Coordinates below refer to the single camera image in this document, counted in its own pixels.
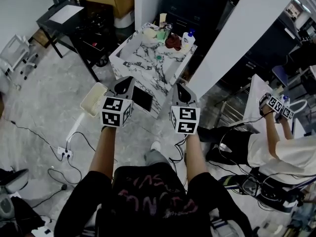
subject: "black t-shirt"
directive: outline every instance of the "black t-shirt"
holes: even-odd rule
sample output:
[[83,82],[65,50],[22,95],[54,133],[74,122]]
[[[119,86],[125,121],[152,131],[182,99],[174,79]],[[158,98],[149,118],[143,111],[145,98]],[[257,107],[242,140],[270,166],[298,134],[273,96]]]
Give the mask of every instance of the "black t-shirt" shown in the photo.
[[113,185],[102,173],[91,171],[76,186],[64,206],[55,236],[85,235],[85,225],[98,205],[95,229],[98,236],[175,235],[210,236],[209,213],[219,209],[224,220],[234,220],[250,236],[247,217],[226,189],[209,173],[188,184],[188,193],[166,163],[124,166],[115,171]]

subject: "ceiling light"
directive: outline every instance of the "ceiling light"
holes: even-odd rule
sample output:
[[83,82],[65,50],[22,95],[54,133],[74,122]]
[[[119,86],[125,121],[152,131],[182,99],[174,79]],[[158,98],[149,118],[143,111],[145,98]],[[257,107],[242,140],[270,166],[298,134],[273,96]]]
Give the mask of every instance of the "ceiling light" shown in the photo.
[[300,2],[300,1],[298,1],[298,0],[294,0],[294,1],[296,1],[298,4],[301,4],[301,2]]
[[311,14],[311,11],[310,11],[305,5],[302,4],[302,6],[303,6],[303,8],[305,9],[305,11],[307,11],[308,13]]

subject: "white t-shirt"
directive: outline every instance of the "white t-shirt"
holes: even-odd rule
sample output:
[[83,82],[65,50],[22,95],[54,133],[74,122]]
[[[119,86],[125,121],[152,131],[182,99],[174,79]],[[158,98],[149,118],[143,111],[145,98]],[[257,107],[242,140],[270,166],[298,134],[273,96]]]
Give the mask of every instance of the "white t-shirt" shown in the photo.
[[[282,140],[276,144],[275,159],[269,153],[268,140],[263,134],[252,134],[248,143],[248,163],[252,167],[260,167],[265,175],[276,173],[294,175],[316,174],[316,135],[299,139]],[[287,183],[300,184],[311,177],[296,179],[293,176],[278,174],[271,178]]]

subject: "black pants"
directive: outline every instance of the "black pants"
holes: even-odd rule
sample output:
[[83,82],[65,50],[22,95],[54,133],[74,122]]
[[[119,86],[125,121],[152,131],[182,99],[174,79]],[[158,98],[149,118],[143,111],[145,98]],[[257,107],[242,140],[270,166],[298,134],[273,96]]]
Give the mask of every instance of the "black pants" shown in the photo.
[[[206,129],[203,127],[197,128],[197,133],[202,142],[210,142],[211,148],[206,155],[206,160],[215,161],[227,165],[248,164],[248,142],[251,132],[241,132],[232,129],[232,127],[219,127]],[[214,145],[219,145],[222,141],[227,147],[232,150],[231,153],[219,151]]]

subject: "gray pants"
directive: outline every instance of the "gray pants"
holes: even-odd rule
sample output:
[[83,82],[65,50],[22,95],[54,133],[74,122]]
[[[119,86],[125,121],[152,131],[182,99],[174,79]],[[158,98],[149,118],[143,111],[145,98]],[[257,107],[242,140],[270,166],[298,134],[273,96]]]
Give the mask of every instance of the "gray pants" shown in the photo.
[[144,155],[146,166],[154,165],[159,162],[165,162],[170,165],[170,162],[159,151],[153,149]]

